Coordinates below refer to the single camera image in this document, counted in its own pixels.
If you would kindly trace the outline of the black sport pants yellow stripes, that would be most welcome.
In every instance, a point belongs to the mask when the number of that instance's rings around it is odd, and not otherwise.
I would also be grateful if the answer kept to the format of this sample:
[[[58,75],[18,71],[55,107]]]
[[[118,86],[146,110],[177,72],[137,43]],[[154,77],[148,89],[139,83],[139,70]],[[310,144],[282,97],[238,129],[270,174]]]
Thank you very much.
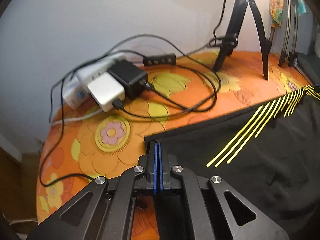
[[[199,176],[220,176],[291,239],[319,239],[318,86],[144,141]]]

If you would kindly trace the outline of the orange floral bed sheet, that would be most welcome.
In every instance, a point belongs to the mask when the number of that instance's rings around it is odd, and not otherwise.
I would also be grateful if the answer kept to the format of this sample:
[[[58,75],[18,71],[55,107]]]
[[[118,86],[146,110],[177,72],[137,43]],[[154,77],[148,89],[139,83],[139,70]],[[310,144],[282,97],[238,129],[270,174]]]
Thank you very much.
[[[91,178],[114,178],[133,167],[145,150],[144,138],[239,111],[309,84],[297,69],[278,66],[271,54],[269,79],[260,76],[261,60],[254,52],[237,52],[216,74],[204,68],[217,52],[195,55],[195,62],[153,67],[144,92],[125,111],[104,112],[87,97],[64,103],[52,116],[37,182],[37,219],[43,222],[78,193]]]

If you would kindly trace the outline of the white charger adapter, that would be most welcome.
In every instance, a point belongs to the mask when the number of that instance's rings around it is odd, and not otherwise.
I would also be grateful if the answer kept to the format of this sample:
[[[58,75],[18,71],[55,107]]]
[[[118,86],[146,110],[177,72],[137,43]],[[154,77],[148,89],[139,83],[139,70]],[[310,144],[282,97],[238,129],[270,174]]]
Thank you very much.
[[[87,87],[104,112],[113,108],[112,102],[115,100],[125,100],[124,87],[108,72],[98,76]]]

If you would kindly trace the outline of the black charger adapter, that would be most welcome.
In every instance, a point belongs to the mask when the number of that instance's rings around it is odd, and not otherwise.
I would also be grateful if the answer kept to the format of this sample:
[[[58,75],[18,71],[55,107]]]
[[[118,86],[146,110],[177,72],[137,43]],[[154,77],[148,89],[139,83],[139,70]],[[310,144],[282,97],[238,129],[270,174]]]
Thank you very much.
[[[147,72],[127,60],[117,61],[107,72],[124,87],[125,96],[130,100],[135,100],[143,93],[148,81]]]

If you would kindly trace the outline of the white power strip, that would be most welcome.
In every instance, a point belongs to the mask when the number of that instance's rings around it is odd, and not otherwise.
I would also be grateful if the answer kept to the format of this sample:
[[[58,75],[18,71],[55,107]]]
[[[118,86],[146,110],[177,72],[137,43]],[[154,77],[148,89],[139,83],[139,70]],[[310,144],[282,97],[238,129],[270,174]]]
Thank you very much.
[[[63,103],[67,104],[73,110],[77,109],[89,98],[88,84],[107,72],[108,68],[116,62],[126,59],[124,53],[117,53],[116,55],[109,56],[78,70],[71,81],[67,81],[66,84],[63,85]]]

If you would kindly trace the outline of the folded dark grey clothes stack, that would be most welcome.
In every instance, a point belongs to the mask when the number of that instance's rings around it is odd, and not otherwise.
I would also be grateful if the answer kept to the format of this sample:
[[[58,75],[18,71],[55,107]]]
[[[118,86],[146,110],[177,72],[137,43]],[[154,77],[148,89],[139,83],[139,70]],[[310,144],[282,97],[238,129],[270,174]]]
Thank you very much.
[[[319,85],[320,58],[316,55],[297,54],[297,66],[314,85]]]

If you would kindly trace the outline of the small black tripod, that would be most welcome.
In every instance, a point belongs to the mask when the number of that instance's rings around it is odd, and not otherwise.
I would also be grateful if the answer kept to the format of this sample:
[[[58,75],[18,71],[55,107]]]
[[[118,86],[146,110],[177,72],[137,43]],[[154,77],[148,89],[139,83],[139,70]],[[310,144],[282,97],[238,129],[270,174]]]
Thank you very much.
[[[263,19],[255,0],[235,0],[226,34],[225,36],[221,37],[222,43],[213,66],[213,70],[216,72],[219,71],[225,58],[230,56],[234,48],[236,48],[236,46],[238,45],[238,37],[242,28],[242,24],[244,22],[247,7],[250,7],[251,9],[255,22],[255,28],[259,37],[261,58],[263,64],[263,76],[265,80],[268,80],[268,53],[266,35],[263,25]]]

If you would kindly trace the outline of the colourful cloth on tripod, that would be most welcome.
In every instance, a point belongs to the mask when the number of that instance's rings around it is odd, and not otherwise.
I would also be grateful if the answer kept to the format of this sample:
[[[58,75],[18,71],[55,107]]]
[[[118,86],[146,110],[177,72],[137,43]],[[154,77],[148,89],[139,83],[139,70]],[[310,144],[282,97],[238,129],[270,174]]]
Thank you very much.
[[[306,6],[304,0],[297,0],[298,15],[306,14]],[[270,0],[270,14],[272,17],[272,28],[280,28],[283,21],[284,0]]]

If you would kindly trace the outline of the tall silver tripod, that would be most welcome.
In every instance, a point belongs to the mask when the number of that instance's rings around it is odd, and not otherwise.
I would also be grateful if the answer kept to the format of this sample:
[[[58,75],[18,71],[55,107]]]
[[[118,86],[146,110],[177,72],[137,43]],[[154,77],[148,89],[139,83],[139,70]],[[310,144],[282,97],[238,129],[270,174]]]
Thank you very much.
[[[285,23],[285,34],[282,49],[279,56],[278,66],[282,67],[285,62],[289,67],[297,57],[296,45],[298,36],[298,2],[297,0],[284,0],[283,21]],[[271,51],[272,43],[279,28],[272,28],[269,38],[267,38],[267,51]]]

